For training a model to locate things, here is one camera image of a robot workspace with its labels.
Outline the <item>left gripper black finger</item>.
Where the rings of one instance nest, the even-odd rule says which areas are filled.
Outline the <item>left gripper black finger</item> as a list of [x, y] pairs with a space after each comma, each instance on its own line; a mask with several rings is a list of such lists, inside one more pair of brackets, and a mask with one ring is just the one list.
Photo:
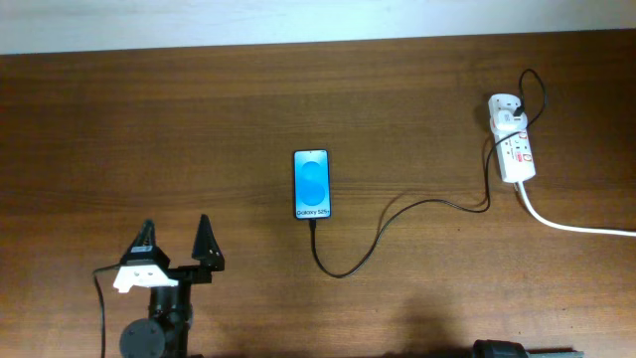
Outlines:
[[151, 219], [147, 219], [129, 246], [130, 252], [147, 252], [151, 251], [156, 245], [155, 224]]
[[215, 239], [210, 218], [202, 214], [195, 237], [192, 258], [211, 271], [223, 271], [225, 258]]

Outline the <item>blue smartphone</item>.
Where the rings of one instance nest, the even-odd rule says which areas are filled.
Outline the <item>blue smartphone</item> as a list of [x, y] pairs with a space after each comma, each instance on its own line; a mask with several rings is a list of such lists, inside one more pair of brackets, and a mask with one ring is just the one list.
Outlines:
[[329, 154], [325, 149], [293, 153], [294, 216], [317, 220], [331, 216]]

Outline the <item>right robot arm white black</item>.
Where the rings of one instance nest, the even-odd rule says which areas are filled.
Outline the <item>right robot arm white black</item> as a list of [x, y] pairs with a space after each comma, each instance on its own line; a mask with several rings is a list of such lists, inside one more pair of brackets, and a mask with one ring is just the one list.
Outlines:
[[580, 351], [528, 351], [523, 345], [510, 341], [476, 340], [471, 358], [584, 358]]

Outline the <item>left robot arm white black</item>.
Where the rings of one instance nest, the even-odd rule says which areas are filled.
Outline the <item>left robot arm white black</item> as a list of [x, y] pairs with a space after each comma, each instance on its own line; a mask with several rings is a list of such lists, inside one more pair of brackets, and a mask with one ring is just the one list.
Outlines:
[[194, 265], [172, 268], [156, 243], [155, 224], [147, 220], [119, 262], [113, 287], [127, 293], [148, 288], [148, 315], [128, 324], [119, 339], [124, 358], [186, 357], [194, 309], [191, 289], [209, 284], [225, 269], [225, 258], [215, 239], [211, 221], [203, 214], [192, 250]]

